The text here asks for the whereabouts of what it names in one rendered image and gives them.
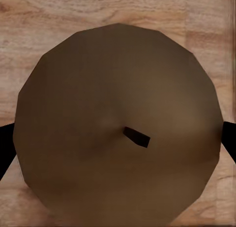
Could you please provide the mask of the pillar candle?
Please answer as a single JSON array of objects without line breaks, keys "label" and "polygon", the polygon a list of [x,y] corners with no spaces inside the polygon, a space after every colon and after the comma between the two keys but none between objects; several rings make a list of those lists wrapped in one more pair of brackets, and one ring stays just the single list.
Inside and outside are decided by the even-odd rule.
[{"label": "pillar candle", "polygon": [[44,54],[18,95],[25,183],[75,227],[161,227],[201,197],[223,117],[194,54],[158,30],[112,24]]}]

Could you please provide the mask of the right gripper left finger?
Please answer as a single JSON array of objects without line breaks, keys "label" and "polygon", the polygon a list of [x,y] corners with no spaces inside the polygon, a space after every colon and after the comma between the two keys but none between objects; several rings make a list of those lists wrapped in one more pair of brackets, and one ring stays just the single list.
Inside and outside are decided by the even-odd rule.
[{"label": "right gripper left finger", "polygon": [[0,180],[16,157],[13,129],[14,123],[0,127]]}]

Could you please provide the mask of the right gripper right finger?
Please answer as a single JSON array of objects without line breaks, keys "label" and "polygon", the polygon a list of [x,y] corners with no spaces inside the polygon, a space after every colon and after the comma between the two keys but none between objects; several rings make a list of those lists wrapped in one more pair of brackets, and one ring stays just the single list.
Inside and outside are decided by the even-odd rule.
[{"label": "right gripper right finger", "polygon": [[224,122],[221,142],[236,162],[236,124]]}]

